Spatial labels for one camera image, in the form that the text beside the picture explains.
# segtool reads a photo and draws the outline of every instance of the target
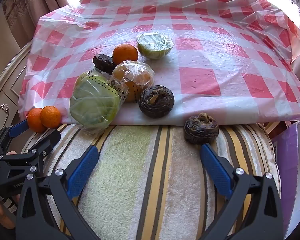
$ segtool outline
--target cushion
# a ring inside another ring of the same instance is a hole
[[[58,130],[61,140],[45,160],[45,174],[66,168],[90,144],[100,152],[73,202],[102,240],[197,239],[225,202],[201,164],[199,147],[184,140],[182,127],[111,125],[101,136],[86,135],[74,124]],[[23,152],[42,136],[34,134]],[[273,145],[262,126],[221,126],[212,147],[248,174],[271,172],[280,194]],[[240,227],[250,199],[247,195],[230,233]],[[70,234],[52,197],[48,200],[60,229]]]

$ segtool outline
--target green vegetable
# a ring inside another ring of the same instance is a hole
[[[168,36],[156,32],[139,35],[137,42],[140,54],[151,59],[164,57],[174,46]]]
[[[89,77],[89,76],[95,76],[98,77],[99,79],[101,79],[103,82],[106,82],[106,78],[99,72],[95,71],[95,70],[90,70],[88,72],[83,72],[75,81],[74,84],[74,90],[76,89],[77,85],[79,85],[79,83],[82,81],[82,79],[84,79],[85,77]]]
[[[87,128],[105,129],[120,109],[121,97],[101,76],[84,77],[70,98],[70,114]]]

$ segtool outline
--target plastic-wrapped cabbage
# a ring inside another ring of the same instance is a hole
[[[137,37],[138,50],[144,57],[159,59],[167,55],[173,48],[172,40],[161,33],[143,33]]]
[[[70,98],[70,114],[88,133],[102,132],[117,115],[127,86],[96,71],[78,77]]]

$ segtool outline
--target purple box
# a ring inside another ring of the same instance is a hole
[[[300,122],[272,139],[281,178],[285,238],[300,222]]]

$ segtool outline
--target beige curtain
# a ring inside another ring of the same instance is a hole
[[[2,8],[15,40],[23,48],[33,38],[39,18],[67,4],[68,0],[3,0]]]

